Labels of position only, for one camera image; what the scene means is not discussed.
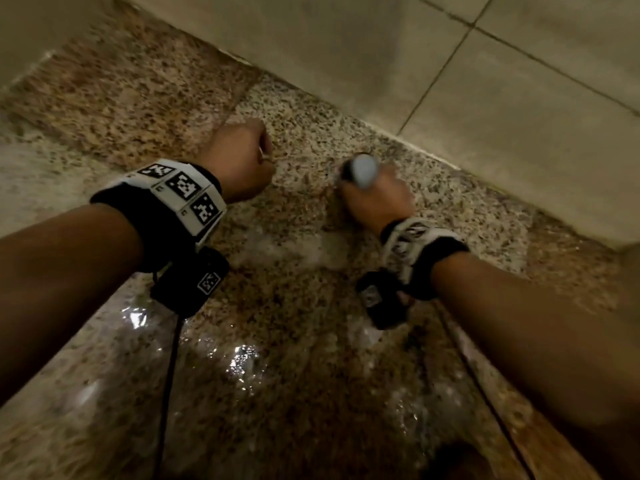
person's left hand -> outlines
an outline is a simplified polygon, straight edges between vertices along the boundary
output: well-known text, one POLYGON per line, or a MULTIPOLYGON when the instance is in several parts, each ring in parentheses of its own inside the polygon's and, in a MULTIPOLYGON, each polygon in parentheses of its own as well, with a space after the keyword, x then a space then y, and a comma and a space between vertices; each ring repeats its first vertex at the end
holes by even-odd
POLYGON ((249 200, 271 183, 272 151, 264 123, 256 118, 217 129, 196 163, 212 172, 226 203, 249 200))

forearm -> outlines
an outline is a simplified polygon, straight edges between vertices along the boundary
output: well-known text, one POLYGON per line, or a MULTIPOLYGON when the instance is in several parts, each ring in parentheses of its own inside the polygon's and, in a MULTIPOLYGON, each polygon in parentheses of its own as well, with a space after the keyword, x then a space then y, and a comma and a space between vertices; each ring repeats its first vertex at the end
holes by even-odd
POLYGON ((142 256, 128 220, 101 204, 0 239, 0 404, 82 327, 142 256))
MULTIPOLYGON (((469 253, 437 263, 431 281, 492 363, 570 436, 588 436, 592 447, 606 449, 605 437, 622 433, 620 425, 637 434, 640 335, 634 324, 588 314, 469 253)), ((639 442, 633 437, 626 435, 627 446, 639 442)))

speckled tile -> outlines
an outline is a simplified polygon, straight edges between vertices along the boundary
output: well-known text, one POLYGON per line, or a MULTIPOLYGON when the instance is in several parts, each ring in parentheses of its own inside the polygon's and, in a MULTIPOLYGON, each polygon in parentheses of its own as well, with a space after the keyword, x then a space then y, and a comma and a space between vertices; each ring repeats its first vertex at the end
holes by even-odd
MULTIPOLYGON (((525 273, 535 284, 571 298, 592 313, 615 310, 620 271, 615 252, 541 212, 534 217, 529 240, 525 273)), ((462 334, 460 345, 537 479, 600 478, 462 334)))
POLYGON ((204 42, 117 4, 2 98, 63 142, 132 169, 188 159, 259 76, 204 42))
POLYGON ((530 209, 268 75, 230 120, 247 116, 267 122, 276 176, 213 237, 232 270, 182 334, 165 471, 415 477, 437 446, 466 438, 525 478, 430 305, 394 331, 367 322, 353 285, 377 245, 333 186, 355 152, 393 160, 422 215, 508 269, 524 264, 530 209))
MULTIPOLYGON (((0 113, 0 234, 84 204, 120 171, 0 113)), ((0 477, 150 474, 174 318, 133 277, 0 410, 0 477)))

person's right arm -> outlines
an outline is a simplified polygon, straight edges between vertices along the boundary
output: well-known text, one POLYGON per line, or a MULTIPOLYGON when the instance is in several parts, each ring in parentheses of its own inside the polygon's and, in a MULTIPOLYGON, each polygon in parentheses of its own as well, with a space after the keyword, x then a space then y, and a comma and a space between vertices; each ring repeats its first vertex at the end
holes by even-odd
MULTIPOLYGON (((372 188, 342 183, 356 220, 377 236, 414 214, 392 168, 372 188)), ((492 363, 607 479, 640 479, 640 330, 502 271, 471 253, 436 263, 431 285, 492 363)))

person's left arm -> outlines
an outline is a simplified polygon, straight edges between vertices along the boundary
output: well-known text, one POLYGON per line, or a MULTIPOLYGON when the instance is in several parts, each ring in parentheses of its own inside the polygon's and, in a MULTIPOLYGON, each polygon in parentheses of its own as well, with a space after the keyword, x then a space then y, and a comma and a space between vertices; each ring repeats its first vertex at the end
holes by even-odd
MULTIPOLYGON (((220 128, 197 163, 225 202, 247 200, 274 168, 263 122, 220 128)), ((135 227, 118 210, 88 204, 0 239, 0 405, 84 325, 143 261, 135 227)))

